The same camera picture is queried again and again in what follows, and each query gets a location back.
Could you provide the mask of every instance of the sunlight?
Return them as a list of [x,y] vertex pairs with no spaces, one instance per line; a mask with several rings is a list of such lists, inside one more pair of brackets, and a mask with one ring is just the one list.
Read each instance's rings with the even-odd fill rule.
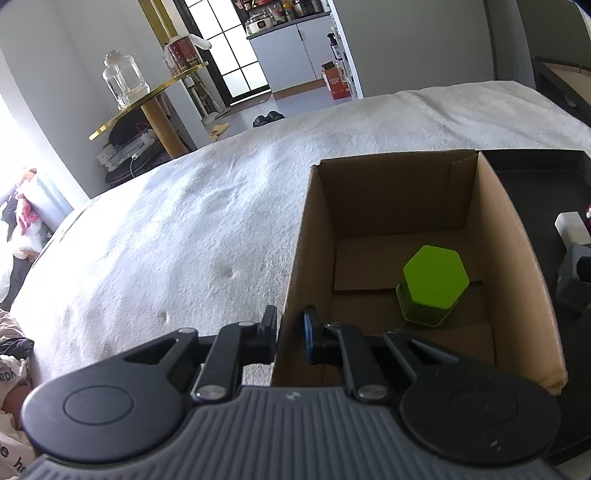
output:
[[31,151],[34,149],[30,147],[30,140],[17,125],[0,96],[0,192],[14,184],[19,171],[28,163],[27,157],[31,155]]

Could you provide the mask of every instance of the jar lid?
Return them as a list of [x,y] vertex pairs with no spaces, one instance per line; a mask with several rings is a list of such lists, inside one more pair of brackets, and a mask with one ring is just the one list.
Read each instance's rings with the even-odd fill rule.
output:
[[111,50],[107,55],[105,55],[105,65],[110,67],[114,63],[117,63],[123,58],[123,55],[118,52],[117,50]]

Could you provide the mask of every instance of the blue part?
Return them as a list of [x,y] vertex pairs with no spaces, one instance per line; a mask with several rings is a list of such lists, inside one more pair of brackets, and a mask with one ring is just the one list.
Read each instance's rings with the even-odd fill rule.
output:
[[312,341],[312,321],[310,316],[304,314],[304,334],[306,336],[306,360],[309,363],[313,362],[314,357],[314,343]]

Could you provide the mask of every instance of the green hexagonal block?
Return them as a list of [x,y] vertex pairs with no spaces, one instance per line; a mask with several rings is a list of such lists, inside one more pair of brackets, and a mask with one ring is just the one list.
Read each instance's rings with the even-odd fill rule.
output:
[[470,280],[460,255],[447,248],[423,246],[402,269],[396,286],[407,322],[437,327],[452,312]]

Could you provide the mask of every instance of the gold pole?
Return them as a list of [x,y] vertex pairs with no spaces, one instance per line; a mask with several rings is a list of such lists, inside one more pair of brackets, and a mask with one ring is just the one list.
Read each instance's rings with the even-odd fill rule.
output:
[[160,0],[138,0],[138,2],[148,19],[150,27],[156,34],[160,46],[164,48],[171,38],[178,35],[164,5]]
[[141,109],[162,142],[164,149],[170,155],[170,158],[179,158],[189,153],[187,147],[183,145],[178,137],[170,120],[166,117],[158,100],[152,98],[149,102],[143,104]]

